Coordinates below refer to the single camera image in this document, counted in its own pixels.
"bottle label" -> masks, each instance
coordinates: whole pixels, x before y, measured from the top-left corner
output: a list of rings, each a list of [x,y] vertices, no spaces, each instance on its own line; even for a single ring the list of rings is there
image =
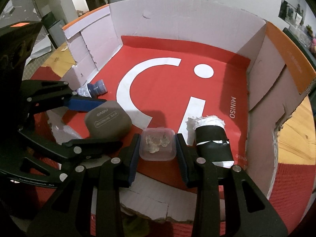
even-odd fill
[[[84,85],[84,86],[78,88],[77,93],[80,96],[91,97],[89,89],[88,89],[88,85]]]

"small plastic container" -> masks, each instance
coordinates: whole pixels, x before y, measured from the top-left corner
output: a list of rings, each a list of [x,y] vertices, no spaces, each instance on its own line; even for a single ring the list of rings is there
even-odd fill
[[[170,161],[176,156],[174,131],[170,128],[146,128],[142,132],[139,155],[146,161]]]
[[[107,93],[107,89],[105,87],[103,80],[101,79],[96,81],[95,84],[88,83],[78,88],[76,92],[80,96],[92,97],[96,99],[98,96]]]

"orange sticker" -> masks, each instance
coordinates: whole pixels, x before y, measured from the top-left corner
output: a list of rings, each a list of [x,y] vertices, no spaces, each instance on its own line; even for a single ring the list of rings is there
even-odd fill
[[[21,23],[17,23],[17,24],[15,24],[15,25],[13,25],[13,26],[11,26],[11,27],[23,27],[23,26],[25,26],[25,25],[27,25],[27,24],[29,24],[29,22],[21,22]]]
[[[316,78],[312,65],[295,43],[271,22],[267,23],[266,35],[282,56],[299,93],[304,93]]]
[[[87,12],[86,14],[83,14],[83,15],[80,16],[79,18],[77,18],[77,19],[73,20],[72,22],[69,22],[67,25],[63,26],[62,29],[63,29],[63,30],[66,30],[67,28],[71,27],[73,24],[77,23],[79,20],[81,20],[81,19],[83,19],[83,18],[89,16],[90,14],[92,14],[92,13],[98,11],[98,10],[101,10],[101,9],[107,7],[107,6],[109,6],[109,5],[108,5],[108,4],[103,5],[103,6],[99,7],[99,8],[94,9],[93,11],[89,11],[89,12]]]

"blue gripper pad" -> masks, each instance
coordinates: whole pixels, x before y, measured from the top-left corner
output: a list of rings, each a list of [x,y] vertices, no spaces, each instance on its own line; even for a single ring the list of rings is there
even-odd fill
[[[185,161],[185,157],[184,157],[184,154],[180,145],[180,141],[177,135],[176,135],[176,149],[177,149],[177,159],[178,159],[181,178],[182,178],[182,181],[187,185],[189,183],[188,165]]]
[[[72,111],[90,111],[105,103],[104,99],[93,99],[90,97],[73,96],[65,100],[64,105]]]
[[[139,160],[139,146],[140,146],[140,136],[138,136],[138,138],[137,138],[136,145],[135,145],[134,152],[133,152],[132,159],[131,159],[131,163],[129,166],[128,182],[129,182],[130,186],[134,182],[135,176],[136,176],[137,164],[138,164],[138,160]]]

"red fabric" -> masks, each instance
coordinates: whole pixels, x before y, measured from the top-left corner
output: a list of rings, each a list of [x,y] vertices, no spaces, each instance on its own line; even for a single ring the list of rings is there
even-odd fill
[[[54,80],[54,81],[59,81],[60,77],[56,75],[50,67],[39,67],[34,75],[31,77],[32,80]],[[50,127],[47,123],[48,117],[46,112],[38,113],[34,115],[35,119],[35,132],[42,137],[46,138],[49,141],[56,142]],[[58,168],[58,164],[55,161],[52,161],[48,158],[45,157],[40,157],[38,154],[36,155],[37,158],[39,158],[41,161],[51,165],[54,168]],[[31,173],[39,173],[35,169],[31,169]],[[33,193],[35,193],[34,197],[36,199],[35,206],[40,209],[45,202],[50,198],[50,196],[53,194],[55,189],[50,189],[50,188],[44,188],[44,187],[38,187],[38,186],[33,186]]]
[[[279,163],[270,202],[289,233],[299,224],[312,194],[316,166]]]
[[[91,215],[90,234],[95,236],[95,215]],[[193,225],[165,222],[149,222],[150,234],[147,237],[191,237]],[[220,235],[225,234],[225,222],[221,222]]]

